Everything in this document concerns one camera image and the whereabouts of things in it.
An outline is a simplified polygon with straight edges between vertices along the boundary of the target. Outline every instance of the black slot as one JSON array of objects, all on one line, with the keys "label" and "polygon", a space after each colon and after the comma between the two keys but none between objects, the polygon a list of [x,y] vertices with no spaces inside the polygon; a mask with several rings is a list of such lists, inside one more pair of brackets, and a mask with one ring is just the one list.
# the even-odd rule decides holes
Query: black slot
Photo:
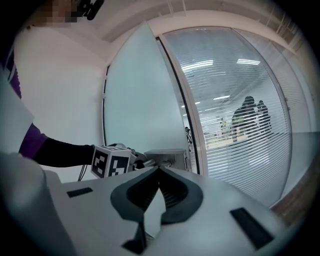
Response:
[{"label": "black slot", "polygon": [[231,210],[230,214],[251,240],[256,249],[260,249],[274,239],[246,209],[239,208]]},{"label": "black slot", "polygon": [[70,198],[81,196],[87,193],[92,192],[93,190],[90,187],[80,188],[77,190],[68,191],[67,194]]}]

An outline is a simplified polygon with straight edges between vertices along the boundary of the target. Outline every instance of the purple sleeve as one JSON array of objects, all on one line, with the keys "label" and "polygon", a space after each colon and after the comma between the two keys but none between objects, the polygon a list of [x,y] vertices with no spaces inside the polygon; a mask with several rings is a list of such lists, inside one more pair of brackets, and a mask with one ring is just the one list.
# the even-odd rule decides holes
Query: purple sleeve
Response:
[{"label": "purple sleeve", "polygon": [[[7,56],[8,57],[6,58],[6,61],[2,61],[2,67],[9,73],[9,82],[15,93],[21,99],[20,82],[16,65],[14,64],[13,50],[11,51],[11,53],[8,53]],[[22,141],[19,153],[21,153],[21,155],[26,158],[32,159],[47,138],[48,137],[45,134],[41,133],[40,130],[32,123]]]}]

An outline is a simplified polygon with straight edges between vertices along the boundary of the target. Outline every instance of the black sleeve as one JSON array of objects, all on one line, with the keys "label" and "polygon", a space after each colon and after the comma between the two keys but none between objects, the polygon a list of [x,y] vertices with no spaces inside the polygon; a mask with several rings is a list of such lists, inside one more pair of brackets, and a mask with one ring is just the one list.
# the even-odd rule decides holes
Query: black sleeve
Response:
[{"label": "black sleeve", "polygon": [[33,160],[51,167],[91,165],[94,151],[92,145],[73,145],[47,138]]}]

